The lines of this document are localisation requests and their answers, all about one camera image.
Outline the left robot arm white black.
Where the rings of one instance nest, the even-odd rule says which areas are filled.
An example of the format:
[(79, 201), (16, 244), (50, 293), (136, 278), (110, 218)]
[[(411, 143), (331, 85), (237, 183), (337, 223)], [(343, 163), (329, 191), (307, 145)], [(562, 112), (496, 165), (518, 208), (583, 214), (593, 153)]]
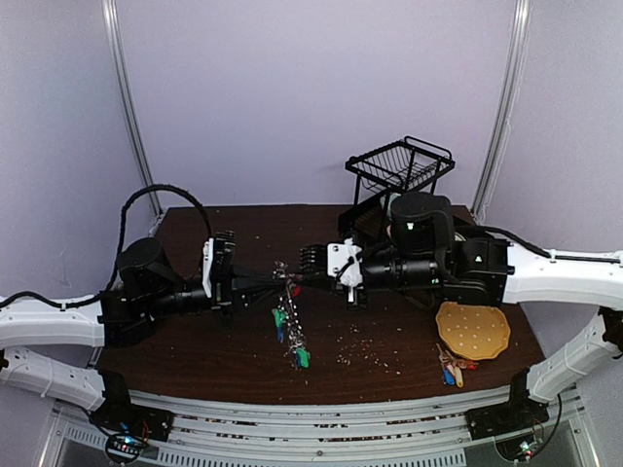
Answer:
[(135, 241), (116, 259), (113, 287), (84, 298), (48, 300), (33, 292), (1, 302), (1, 380), (13, 387), (73, 404), (120, 432), (140, 421), (124, 377), (80, 369), (31, 352), (31, 346), (75, 344), (127, 348), (150, 339), (169, 318), (217, 311), (230, 318), (238, 306), (285, 289), (288, 276), (257, 274), (232, 265), (231, 233), (203, 246), (199, 273), (177, 273), (154, 237)]

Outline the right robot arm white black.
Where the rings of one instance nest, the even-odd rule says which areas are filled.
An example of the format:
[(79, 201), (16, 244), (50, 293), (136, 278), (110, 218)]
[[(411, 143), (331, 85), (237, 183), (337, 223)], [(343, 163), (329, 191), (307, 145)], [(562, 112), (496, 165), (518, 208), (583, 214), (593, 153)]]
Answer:
[(343, 290), (355, 304), (376, 290), (429, 290), (457, 305), (533, 302), (595, 305), (597, 313), (544, 361), (513, 377), (499, 408), (505, 428), (521, 428), (562, 390), (606, 358), (622, 355), (622, 254), (545, 250), (499, 228), (454, 222), (443, 196), (409, 192), (389, 205), (386, 237), (362, 247), (350, 236), (305, 248), (292, 280)]

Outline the grey disc keyring organizer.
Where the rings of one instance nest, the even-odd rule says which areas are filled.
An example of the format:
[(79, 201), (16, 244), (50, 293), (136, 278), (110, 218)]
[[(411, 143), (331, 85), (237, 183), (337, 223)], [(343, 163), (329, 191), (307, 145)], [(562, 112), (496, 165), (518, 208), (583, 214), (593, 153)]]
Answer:
[(288, 272), (288, 266), (277, 261), (275, 263), (274, 276), (280, 276), (286, 279), (286, 286), (282, 292), (278, 294), (278, 303), (274, 308), (282, 308), (287, 313), (287, 320), (281, 329), (276, 328), (277, 340), (286, 346), (285, 355), (292, 360), (293, 367), (295, 367), (295, 349), (302, 347), (307, 349), (307, 340), (303, 332), (303, 327), (300, 321), (299, 311), (296, 304), (297, 297), (291, 295), (292, 290), (299, 286), (291, 281)]

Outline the green key tag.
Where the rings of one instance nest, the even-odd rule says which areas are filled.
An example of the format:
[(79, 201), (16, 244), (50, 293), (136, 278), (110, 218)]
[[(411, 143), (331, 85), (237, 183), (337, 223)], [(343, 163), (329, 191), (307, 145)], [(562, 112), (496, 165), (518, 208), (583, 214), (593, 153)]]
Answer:
[(304, 348), (295, 349), (295, 367), (297, 369), (308, 369), (311, 363), (311, 354)]
[(272, 309), (272, 313), (274, 316), (274, 320), (275, 320), (275, 326), (278, 329), (281, 329), (284, 326), (284, 323), (287, 320), (287, 313), (284, 309), (282, 308), (273, 308)]

